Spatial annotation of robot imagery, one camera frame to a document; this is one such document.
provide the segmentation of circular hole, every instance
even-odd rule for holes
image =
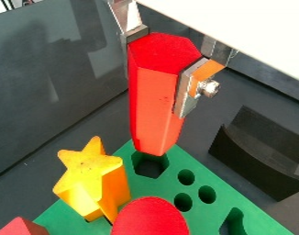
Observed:
[[[178,180],[183,185],[193,185],[196,181],[196,175],[190,170],[186,169],[178,174]]]
[[[202,186],[200,190],[200,198],[202,202],[208,204],[213,204],[217,200],[217,192],[214,188],[210,186]]]
[[[185,194],[185,193],[179,194],[174,198],[174,205],[181,211],[183,211],[183,212],[190,211],[193,208],[193,199],[191,199],[190,195]]]

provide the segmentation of hole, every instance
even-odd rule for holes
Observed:
[[[158,179],[170,166],[166,154],[157,157],[151,154],[137,151],[133,154],[135,173],[153,179]]]
[[[217,192],[213,187],[202,186],[200,190],[200,198],[204,203],[213,204],[217,200]]]
[[[244,226],[244,212],[241,209],[234,208],[225,219],[225,222],[220,228],[221,235],[248,235]]]
[[[174,198],[174,205],[181,211],[190,211],[193,208],[193,199],[190,195],[185,193],[177,195],[177,197]]]
[[[193,185],[196,181],[196,175],[190,170],[185,169],[178,174],[178,180],[183,185]]]

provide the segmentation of red hexagonal prism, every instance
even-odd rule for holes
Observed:
[[[127,45],[130,128],[138,151],[162,156],[185,119],[173,113],[179,73],[202,57],[183,37],[153,33]]]

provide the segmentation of hexagonal hole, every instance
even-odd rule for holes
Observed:
[[[166,154],[157,157],[139,151],[133,154],[133,163],[135,173],[153,179],[158,179],[170,166]]]

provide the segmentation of metal bracket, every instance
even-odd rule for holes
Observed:
[[[149,27],[142,23],[139,8],[134,0],[110,1],[109,5],[121,29],[127,76],[127,44],[149,34]]]
[[[216,74],[225,69],[238,51],[228,45],[205,36],[202,43],[204,58],[200,59],[182,73],[174,104],[174,114],[185,118],[198,105],[202,95],[214,97],[220,83],[213,80]]]

